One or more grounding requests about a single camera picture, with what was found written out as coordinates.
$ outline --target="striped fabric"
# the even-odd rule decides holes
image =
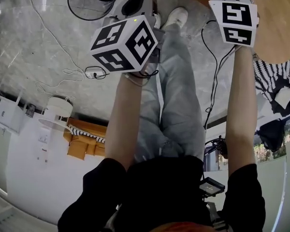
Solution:
[[[290,60],[282,64],[268,64],[263,60],[254,62],[256,89],[272,102],[277,87],[290,85]]]
[[[93,137],[97,140],[98,143],[105,143],[105,138],[103,137],[99,137],[99,136],[96,136],[96,135],[93,135],[89,132],[86,132],[84,130],[81,130],[75,126],[72,126],[72,125],[69,125],[69,127],[71,128],[71,134],[74,135],[74,136],[79,136],[79,135],[83,135],[83,136],[87,136],[87,137]]]

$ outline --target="gray marble floor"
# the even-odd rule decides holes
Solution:
[[[89,45],[94,31],[101,27],[102,20],[90,22],[76,18],[69,11],[67,0],[32,1],[45,25],[71,54],[75,63],[83,70],[93,65],[93,58],[88,54]],[[195,0],[158,0],[162,22],[165,22],[168,14],[178,6],[187,8],[189,12],[182,36],[187,41],[191,53],[196,93],[205,119],[205,110],[210,104],[216,64],[202,43],[201,29],[213,16],[208,8]],[[222,42],[215,23],[206,26],[204,39],[219,61],[231,48],[231,45]],[[232,65],[233,59],[230,58],[219,73],[219,86],[212,116],[217,116],[227,109]],[[43,105],[44,99],[41,99],[34,86],[36,80],[55,86],[63,79],[80,78],[76,74],[65,75],[63,69],[76,70],[76,67],[44,29],[29,0],[2,0],[0,3],[0,81],[7,73],[9,81],[4,85],[5,91],[17,94],[20,88],[25,88],[26,95],[31,97],[35,105]],[[118,80],[119,74],[108,75],[103,80],[85,78],[81,83],[64,82],[59,87],[47,91],[75,96],[74,112],[108,119]]]

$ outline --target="jeans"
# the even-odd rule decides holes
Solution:
[[[196,156],[203,161],[205,130],[191,57],[177,24],[165,29],[159,76],[164,106],[160,120],[157,81],[152,77],[143,87],[140,128],[135,161],[155,157]],[[157,68],[149,64],[148,73]]]

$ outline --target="wooden table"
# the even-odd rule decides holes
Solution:
[[[198,1],[209,7],[209,0]],[[255,52],[268,63],[290,60],[290,0],[254,1],[260,15]]]

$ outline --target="white sneaker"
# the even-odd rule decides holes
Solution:
[[[182,28],[188,20],[188,11],[179,7],[174,9],[167,20],[167,22],[163,25],[162,30],[164,30],[168,25],[176,23],[180,28]]]
[[[156,23],[154,25],[154,28],[160,29],[161,28],[161,15],[158,14],[154,14],[155,18],[156,18]]]

